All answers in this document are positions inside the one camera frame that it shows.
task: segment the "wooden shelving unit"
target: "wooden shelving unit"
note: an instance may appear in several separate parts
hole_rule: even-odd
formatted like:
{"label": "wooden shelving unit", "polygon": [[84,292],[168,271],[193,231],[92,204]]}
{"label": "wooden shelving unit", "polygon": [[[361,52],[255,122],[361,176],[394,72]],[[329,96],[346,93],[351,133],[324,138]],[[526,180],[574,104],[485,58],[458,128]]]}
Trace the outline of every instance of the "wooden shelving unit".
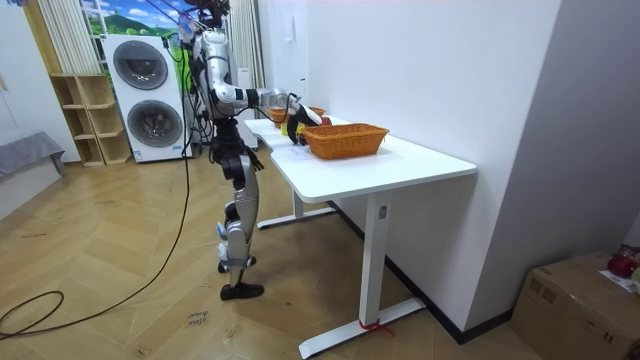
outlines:
{"label": "wooden shelving unit", "polygon": [[109,79],[102,74],[51,74],[51,82],[82,164],[125,163],[131,150]]}

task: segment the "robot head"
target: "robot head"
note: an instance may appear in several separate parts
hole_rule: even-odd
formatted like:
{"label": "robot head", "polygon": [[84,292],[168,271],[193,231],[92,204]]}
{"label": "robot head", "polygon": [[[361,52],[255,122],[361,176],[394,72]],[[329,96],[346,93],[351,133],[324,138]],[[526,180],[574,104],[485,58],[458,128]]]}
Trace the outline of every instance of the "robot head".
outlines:
{"label": "robot head", "polygon": [[221,28],[222,17],[229,14],[229,0],[184,0],[187,4],[195,6],[198,11],[198,20],[211,27]]}

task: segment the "herringbone floor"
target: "herringbone floor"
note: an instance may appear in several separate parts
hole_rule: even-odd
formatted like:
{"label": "herringbone floor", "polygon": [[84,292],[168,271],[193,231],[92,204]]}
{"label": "herringbone floor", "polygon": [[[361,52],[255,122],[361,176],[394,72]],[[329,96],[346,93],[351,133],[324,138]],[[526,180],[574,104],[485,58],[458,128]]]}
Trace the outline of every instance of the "herringbone floor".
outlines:
{"label": "herringbone floor", "polygon": [[[289,186],[268,150],[259,156],[267,165],[258,175],[259,219],[290,214]],[[245,280],[264,284],[266,293],[221,302],[227,277],[215,271],[214,234],[231,188],[205,157],[190,161],[190,168],[185,230],[160,278],[104,316],[0,342],[1,359],[299,359],[302,340],[357,318],[362,242],[336,215],[255,231],[252,253],[258,264]],[[37,329],[129,295],[164,261],[184,194],[181,161],[70,167],[67,176],[0,221],[0,312],[43,291],[64,291],[60,311]],[[408,297],[387,271],[382,305]],[[13,314],[3,330],[25,326],[56,301],[43,298]],[[506,325],[462,347],[426,311],[390,328],[395,338],[377,331],[318,358],[539,359]]]}

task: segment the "washing machine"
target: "washing machine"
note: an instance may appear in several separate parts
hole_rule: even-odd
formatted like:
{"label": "washing machine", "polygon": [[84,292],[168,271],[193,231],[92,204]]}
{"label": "washing machine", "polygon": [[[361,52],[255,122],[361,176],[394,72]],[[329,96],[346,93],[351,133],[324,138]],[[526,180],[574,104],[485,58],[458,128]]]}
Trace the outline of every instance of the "washing machine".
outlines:
{"label": "washing machine", "polygon": [[[182,98],[162,38],[103,35],[102,47],[136,162],[182,157]],[[190,146],[186,154],[191,156]]]}

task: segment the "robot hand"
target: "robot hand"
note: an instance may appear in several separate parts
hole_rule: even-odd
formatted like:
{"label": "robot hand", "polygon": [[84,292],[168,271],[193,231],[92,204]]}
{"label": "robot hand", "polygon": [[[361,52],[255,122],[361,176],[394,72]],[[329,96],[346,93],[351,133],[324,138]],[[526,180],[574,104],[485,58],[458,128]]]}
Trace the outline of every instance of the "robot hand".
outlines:
{"label": "robot hand", "polygon": [[[282,90],[276,89],[275,94],[282,94]],[[287,135],[294,144],[298,143],[298,137],[296,131],[298,130],[298,124],[303,123],[306,126],[319,126],[322,124],[322,118],[318,114],[314,113],[308,107],[299,103],[300,98],[294,94],[288,94],[286,96],[284,108],[287,109],[289,119],[287,121]],[[270,103],[281,107],[282,97],[280,96],[276,100],[271,100]]]}
{"label": "robot hand", "polygon": [[322,124],[322,118],[304,105],[300,105],[294,114],[291,114],[290,110],[289,120],[287,122],[287,135],[294,144],[298,143],[296,131],[298,130],[299,123],[303,123],[306,126],[319,126]]}

